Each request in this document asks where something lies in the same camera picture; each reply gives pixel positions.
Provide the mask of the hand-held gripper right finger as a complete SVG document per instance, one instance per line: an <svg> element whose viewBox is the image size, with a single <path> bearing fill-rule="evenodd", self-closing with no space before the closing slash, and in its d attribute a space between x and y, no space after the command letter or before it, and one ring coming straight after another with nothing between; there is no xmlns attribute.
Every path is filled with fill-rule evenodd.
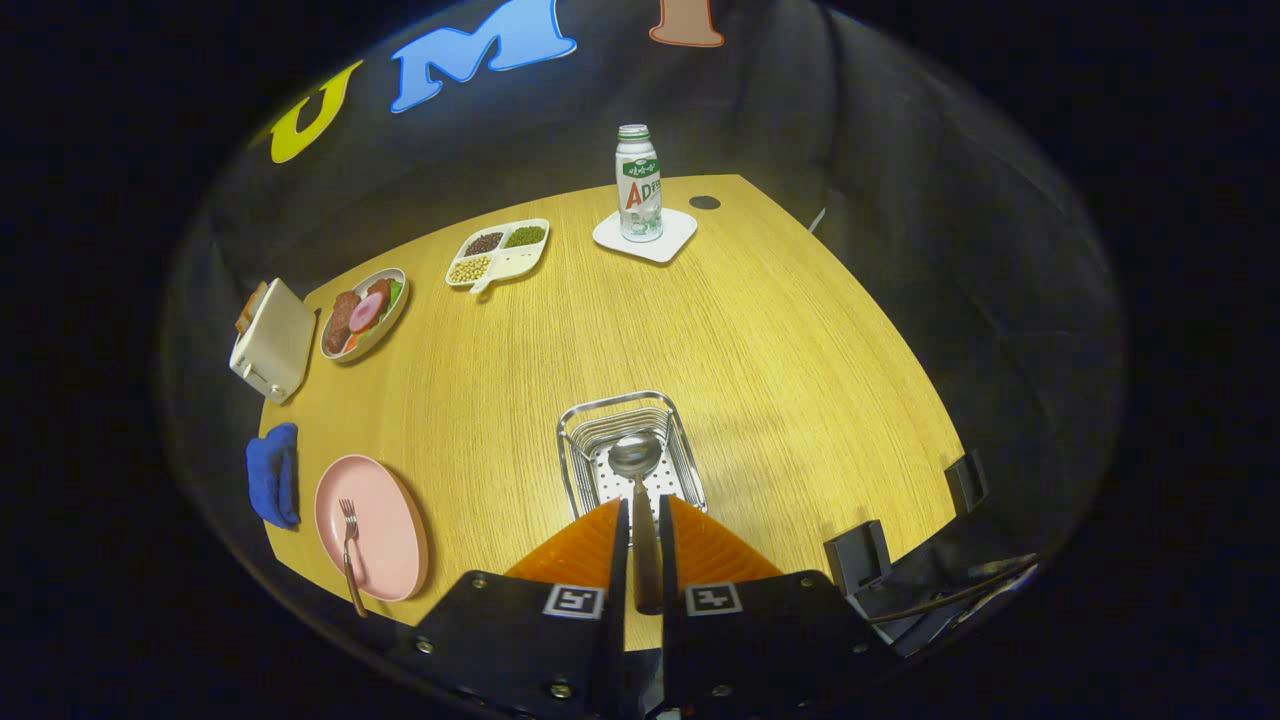
<svg viewBox="0 0 1280 720"><path fill-rule="evenodd" d="M810 719L888 678L901 659L817 570L712 580L692 570L717 525L660 500L662 702L681 719Z"/></svg>

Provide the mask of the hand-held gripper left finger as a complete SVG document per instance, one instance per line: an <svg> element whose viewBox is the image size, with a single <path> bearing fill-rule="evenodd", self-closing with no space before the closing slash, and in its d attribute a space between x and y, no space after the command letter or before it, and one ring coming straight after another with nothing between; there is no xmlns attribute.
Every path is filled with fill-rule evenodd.
<svg viewBox="0 0 1280 720"><path fill-rule="evenodd" d="M604 503L554 547L588 579L465 573L389 652L433 689L517 719L622 719L630 506Z"/></svg>

